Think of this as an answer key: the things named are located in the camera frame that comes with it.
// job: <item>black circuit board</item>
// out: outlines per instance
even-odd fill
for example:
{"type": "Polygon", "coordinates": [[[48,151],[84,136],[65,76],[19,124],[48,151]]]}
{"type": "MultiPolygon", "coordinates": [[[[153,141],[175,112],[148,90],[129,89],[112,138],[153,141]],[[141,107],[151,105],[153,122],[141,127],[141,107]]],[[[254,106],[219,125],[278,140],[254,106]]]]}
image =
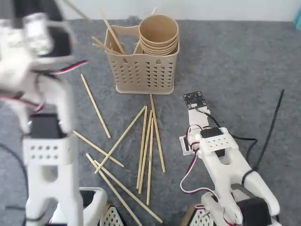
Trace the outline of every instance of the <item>black circuit board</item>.
{"type": "Polygon", "coordinates": [[[201,91],[184,94],[183,99],[188,110],[207,106],[201,91]]]}

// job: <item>black cable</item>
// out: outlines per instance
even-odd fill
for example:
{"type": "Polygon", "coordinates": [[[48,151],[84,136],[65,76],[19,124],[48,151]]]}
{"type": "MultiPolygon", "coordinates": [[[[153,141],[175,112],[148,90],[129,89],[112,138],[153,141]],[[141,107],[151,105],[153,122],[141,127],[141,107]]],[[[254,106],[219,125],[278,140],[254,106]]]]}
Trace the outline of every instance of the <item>black cable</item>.
{"type": "MultiPolygon", "coordinates": [[[[197,112],[203,113],[206,116],[208,116],[216,124],[217,127],[219,127],[219,128],[221,127],[220,123],[211,114],[208,114],[207,112],[202,112],[202,111],[200,111],[197,108],[195,108],[195,109],[196,109],[197,112]]],[[[246,161],[249,164],[249,156],[250,156],[251,150],[255,146],[255,144],[258,142],[258,139],[256,139],[256,138],[248,138],[248,137],[239,137],[239,136],[236,136],[236,135],[231,134],[231,133],[230,133],[230,135],[233,138],[237,139],[237,140],[253,141],[253,143],[249,146],[249,148],[247,149],[247,152],[246,152],[246,161]]]]}
{"type": "Polygon", "coordinates": [[[26,196],[28,197],[28,178],[27,178],[26,167],[24,166],[23,161],[21,160],[21,158],[13,150],[11,150],[6,145],[0,143],[0,148],[2,148],[4,151],[6,151],[10,155],[12,155],[17,160],[17,162],[18,162],[18,164],[19,164],[19,166],[20,166],[20,168],[22,170],[23,177],[25,179],[26,196]]]}
{"type": "Polygon", "coordinates": [[[252,173],[252,172],[254,172],[254,171],[257,171],[258,168],[259,168],[259,165],[260,165],[260,163],[261,163],[261,161],[262,161],[262,158],[263,158],[263,156],[264,156],[264,154],[265,154],[265,152],[266,152],[266,150],[267,150],[267,147],[268,147],[268,144],[269,144],[269,140],[270,140],[270,138],[271,138],[271,135],[272,135],[272,132],[273,132],[273,129],[274,129],[274,126],[275,126],[275,122],[276,122],[277,114],[278,114],[278,111],[279,111],[279,108],[280,108],[280,105],[281,105],[281,102],[282,102],[283,94],[284,94],[284,89],[281,90],[280,97],[279,97],[279,100],[278,100],[276,109],[275,109],[275,111],[274,111],[272,123],[271,123],[271,126],[270,126],[270,128],[269,128],[269,132],[268,132],[267,138],[266,138],[266,140],[265,140],[265,142],[264,142],[263,148],[262,148],[262,150],[261,150],[261,152],[260,152],[259,158],[258,158],[256,164],[252,167],[252,169],[251,169],[250,171],[248,171],[247,173],[244,174],[244,176],[243,176],[243,178],[242,178],[242,180],[241,180],[242,186],[244,186],[244,184],[245,184],[246,177],[247,177],[250,173],[252,173]]]}
{"type": "MultiPolygon", "coordinates": [[[[25,187],[26,187],[26,196],[28,197],[28,177],[27,177],[27,170],[26,170],[26,167],[23,164],[23,161],[21,160],[21,158],[13,150],[11,150],[6,145],[0,143],[0,148],[2,148],[4,151],[6,151],[10,155],[12,155],[17,160],[17,162],[18,162],[18,164],[19,164],[19,166],[20,166],[20,168],[22,170],[23,176],[24,176],[25,187]]],[[[24,207],[12,206],[12,205],[6,206],[5,209],[6,210],[20,210],[20,211],[25,211],[24,207]]],[[[46,212],[42,213],[42,215],[39,216],[38,218],[33,218],[33,219],[26,218],[26,216],[25,216],[24,219],[23,219],[23,222],[22,222],[22,226],[25,226],[27,221],[40,221],[44,217],[45,213],[46,212]]]]}
{"type": "Polygon", "coordinates": [[[279,111],[279,108],[280,108],[280,105],[281,105],[281,102],[282,102],[283,94],[284,94],[284,89],[281,90],[280,97],[279,97],[279,100],[278,100],[278,103],[277,103],[277,106],[276,106],[276,109],[275,109],[275,112],[274,112],[274,115],[273,115],[273,120],[272,120],[271,126],[269,128],[269,132],[268,132],[267,138],[265,140],[265,143],[263,145],[262,151],[261,151],[261,153],[259,155],[259,158],[258,158],[257,163],[255,164],[254,168],[258,168],[259,167],[259,164],[262,161],[264,153],[267,150],[267,147],[268,147],[268,144],[269,144],[269,140],[270,140],[270,138],[272,136],[272,132],[273,132],[273,129],[274,129],[274,126],[275,126],[275,123],[276,123],[277,114],[278,114],[278,111],[279,111]]]}
{"type": "MultiPolygon", "coordinates": [[[[272,132],[273,132],[275,123],[276,123],[277,114],[278,114],[278,111],[279,111],[279,109],[280,109],[280,105],[281,105],[281,102],[282,102],[283,94],[284,94],[284,89],[281,90],[280,97],[279,97],[279,100],[278,100],[278,103],[277,103],[277,106],[276,106],[276,109],[275,109],[275,112],[274,112],[274,115],[273,115],[273,120],[272,120],[271,126],[270,126],[270,128],[269,128],[269,132],[268,132],[267,138],[266,138],[266,140],[265,140],[265,143],[264,143],[264,145],[263,145],[263,148],[262,148],[262,150],[261,150],[261,152],[260,152],[259,158],[258,158],[256,164],[252,167],[252,169],[249,170],[247,173],[245,173],[244,176],[242,177],[242,182],[241,182],[242,186],[244,186],[246,177],[247,177],[250,173],[252,173],[252,172],[254,172],[254,171],[257,171],[258,168],[259,168],[259,165],[260,165],[260,163],[261,163],[261,161],[262,161],[262,159],[263,159],[263,156],[264,156],[264,154],[265,154],[265,152],[266,152],[266,150],[267,150],[267,147],[268,147],[268,144],[269,144],[269,140],[270,140],[270,138],[271,138],[271,135],[272,135],[272,132]]],[[[205,114],[206,116],[208,116],[210,119],[212,119],[212,120],[215,122],[215,124],[216,124],[219,128],[221,127],[221,125],[218,123],[218,121],[217,121],[212,115],[210,115],[210,114],[208,114],[208,113],[206,113],[206,112],[202,112],[202,111],[200,111],[200,110],[197,109],[197,108],[195,108],[195,109],[196,109],[197,112],[203,113],[203,114],[205,114]]],[[[248,148],[247,153],[246,153],[246,161],[247,161],[247,163],[249,163],[249,156],[250,156],[250,153],[251,153],[251,149],[255,146],[255,144],[258,142],[258,140],[257,140],[256,138],[245,138],[245,137],[238,137],[238,136],[235,136],[235,135],[233,135],[233,134],[231,134],[231,135],[232,135],[233,138],[235,138],[235,139],[240,139],[240,140],[250,140],[250,141],[252,140],[252,141],[253,141],[253,143],[250,145],[250,147],[248,148]]]]}

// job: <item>plastic basket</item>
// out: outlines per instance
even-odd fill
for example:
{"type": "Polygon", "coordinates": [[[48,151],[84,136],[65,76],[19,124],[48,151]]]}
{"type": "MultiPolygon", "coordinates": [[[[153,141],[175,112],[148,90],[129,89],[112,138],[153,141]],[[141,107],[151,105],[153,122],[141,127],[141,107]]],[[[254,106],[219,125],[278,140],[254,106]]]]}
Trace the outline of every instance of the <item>plastic basket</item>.
{"type": "MultiPolygon", "coordinates": [[[[116,36],[131,35],[139,37],[139,26],[112,26],[116,36]]],[[[115,51],[119,48],[107,30],[105,45],[115,51]]],[[[119,93],[171,94],[174,90],[174,72],[180,42],[174,53],[168,56],[142,54],[141,46],[132,55],[118,55],[106,52],[119,93]]]]}

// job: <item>basket handle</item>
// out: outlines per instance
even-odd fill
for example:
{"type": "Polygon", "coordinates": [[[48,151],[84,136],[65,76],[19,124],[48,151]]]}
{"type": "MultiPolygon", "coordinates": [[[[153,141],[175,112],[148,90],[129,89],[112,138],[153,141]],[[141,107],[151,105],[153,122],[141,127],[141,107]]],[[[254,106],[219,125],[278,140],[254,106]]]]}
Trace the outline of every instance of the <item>basket handle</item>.
{"type": "Polygon", "coordinates": [[[112,25],[111,28],[118,35],[131,35],[131,36],[139,37],[139,25],[132,26],[132,27],[122,27],[122,26],[112,25]]]}

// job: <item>wooden chopstick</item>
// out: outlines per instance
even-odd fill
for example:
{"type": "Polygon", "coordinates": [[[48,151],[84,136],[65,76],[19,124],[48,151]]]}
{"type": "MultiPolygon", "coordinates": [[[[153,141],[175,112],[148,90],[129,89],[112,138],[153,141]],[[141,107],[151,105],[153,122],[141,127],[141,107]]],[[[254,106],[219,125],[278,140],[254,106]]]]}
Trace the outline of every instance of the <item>wooden chopstick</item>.
{"type": "MultiPolygon", "coordinates": [[[[86,153],[86,157],[90,160],[90,162],[93,164],[93,166],[95,168],[97,168],[97,164],[93,161],[92,157],[88,153],[86,153]]],[[[111,182],[108,180],[108,178],[104,175],[104,173],[101,170],[99,170],[98,173],[100,174],[100,176],[102,176],[102,178],[108,184],[108,186],[110,187],[110,189],[114,192],[114,194],[117,196],[117,198],[119,199],[119,201],[126,208],[126,210],[129,212],[129,214],[134,218],[134,220],[137,222],[137,224],[139,226],[142,226],[142,223],[140,222],[140,220],[137,218],[137,216],[134,214],[134,212],[128,206],[128,204],[126,203],[126,201],[124,201],[124,199],[120,196],[120,194],[118,193],[118,191],[114,188],[114,186],[111,184],[111,182]]]]}
{"type": "MultiPolygon", "coordinates": [[[[85,138],[83,135],[81,135],[79,132],[77,131],[72,131],[73,134],[75,134],[76,136],[78,136],[80,139],[82,139],[83,141],[85,141],[88,145],[90,145],[91,147],[93,147],[94,149],[98,150],[101,154],[107,156],[108,154],[101,149],[100,147],[96,146],[95,144],[93,144],[91,141],[89,141],[87,138],[85,138]]],[[[121,167],[124,167],[124,165],[119,162],[117,159],[113,158],[112,156],[109,157],[113,162],[115,162],[116,164],[118,164],[121,167]]]]}
{"type": "Polygon", "coordinates": [[[77,8],[72,2],[70,2],[69,0],[63,0],[63,2],[65,2],[70,8],[72,8],[77,14],[79,14],[82,18],[88,20],[88,21],[92,21],[88,16],[86,16],[82,11],[80,11],[79,8],[77,8]]]}
{"type": "Polygon", "coordinates": [[[135,124],[135,122],[138,120],[140,115],[145,110],[145,106],[141,109],[141,111],[136,115],[136,117],[133,119],[131,124],[127,127],[127,129],[123,132],[121,137],[118,139],[116,144],[112,147],[112,149],[109,151],[108,155],[103,159],[103,161],[100,163],[100,166],[97,168],[97,170],[94,172],[95,174],[100,170],[100,168],[105,164],[105,162],[108,160],[108,158],[111,156],[113,151],[115,151],[116,147],[119,145],[119,143],[122,141],[122,139],[126,136],[126,134],[129,132],[129,130],[132,128],[132,126],[135,124]]]}
{"type": "Polygon", "coordinates": [[[153,137],[154,137],[154,118],[151,119],[151,126],[150,126],[150,156],[149,156],[149,175],[147,178],[147,198],[146,198],[146,205],[150,204],[150,197],[151,197],[151,162],[152,162],[152,144],[153,144],[153,137]]]}
{"type": "Polygon", "coordinates": [[[86,81],[84,75],[83,75],[83,74],[80,74],[80,76],[81,76],[81,79],[83,80],[84,86],[86,87],[86,90],[87,90],[88,95],[89,95],[89,97],[90,97],[90,99],[91,99],[91,102],[92,102],[93,107],[94,107],[94,109],[95,109],[95,111],[96,111],[96,114],[98,115],[98,118],[99,118],[101,124],[103,125],[103,129],[104,129],[105,133],[107,134],[108,138],[111,138],[111,135],[110,135],[110,133],[109,133],[109,130],[108,130],[107,126],[106,126],[105,123],[104,123],[104,120],[103,120],[103,118],[102,118],[102,116],[101,116],[101,114],[100,114],[100,112],[99,112],[99,109],[98,109],[98,107],[97,107],[97,105],[96,105],[96,102],[95,102],[93,96],[92,96],[92,93],[91,93],[91,91],[90,91],[90,88],[89,88],[89,86],[88,86],[88,84],[87,84],[87,81],[86,81]]]}
{"type": "Polygon", "coordinates": [[[145,161],[146,161],[146,154],[147,154],[147,146],[149,143],[150,130],[151,130],[151,120],[152,120],[152,110],[150,111],[149,123],[147,125],[147,132],[146,132],[146,139],[145,139],[145,145],[144,145],[144,153],[143,153],[143,161],[142,161],[138,194],[141,194],[141,191],[142,191],[143,177],[144,177],[144,171],[145,171],[145,161]]]}
{"type": "Polygon", "coordinates": [[[104,21],[105,25],[107,25],[107,28],[109,29],[109,31],[110,31],[110,33],[111,33],[113,39],[115,40],[115,42],[116,42],[116,44],[117,44],[117,46],[118,46],[118,48],[120,49],[121,53],[125,55],[126,53],[125,53],[124,49],[122,48],[122,46],[121,46],[121,44],[120,44],[118,38],[116,37],[116,35],[115,35],[113,29],[112,29],[111,26],[110,26],[108,20],[105,18],[105,13],[104,13],[104,11],[103,11],[101,8],[99,8],[99,11],[100,11],[100,13],[101,13],[101,15],[102,15],[102,17],[103,17],[103,21],[104,21]]]}
{"type": "Polygon", "coordinates": [[[142,208],[144,208],[146,211],[148,211],[149,214],[151,214],[158,222],[161,224],[163,223],[163,220],[158,217],[148,206],[146,206],[140,199],[138,199],[130,190],[127,189],[119,180],[117,180],[116,177],[114,177],[108,170],[106,170],[105,167],[102,167],[102,171],[104,171],[116,184],[118,184],[129,196],[131,196],[142,208]]]}
{"type": "Polygon", "coordinates": [[[145,140],[146,121],[147,121],[147,106],[146,106],[145,111],[144,111],[143,129],[142,129],[142,138],[141,138],[141,146],[140,146],[140,156],[139,156],[139,167],[138,167],[138,176],[137,176],[137,185],[136,185],[137,189],[139,189],[139,184],[140,184],[141,166],[142,166],[143,150],[144,150],[144,140],[145,140]]]}
{"type": "Polygon", "coordinates": [[[155,130],[156,130],[156,137],[157,137],[157,142],[158,142],[158,148],[159,148],[162,171],[163,171],[163,173],[165,173],[165,164],[164,164],[164,158],[163,158],[163,152],[162,152],[162,147],[161,147],[159,128],[158,128],[155,105],[154,105],[154,100],[152,98],[152,94],[150,94],[150,104],[151,104],[151,109],[153,111],[153,117],[154,117],[154,122],[155,122],[155,130]]]}
{"type": "Polygon", "coordinates": [[[118,54],[120,55],[119,52],[116,52],[110,48],[108,48],[105,44],[103,44],[98,38],[96,38],[95,36],[92,36],[92,39],[96,42],[96,43],[92,43],[93,46],[96,46],[104,51],[107,51],[109,53],[113,53],[113,54],[118,54]]]}

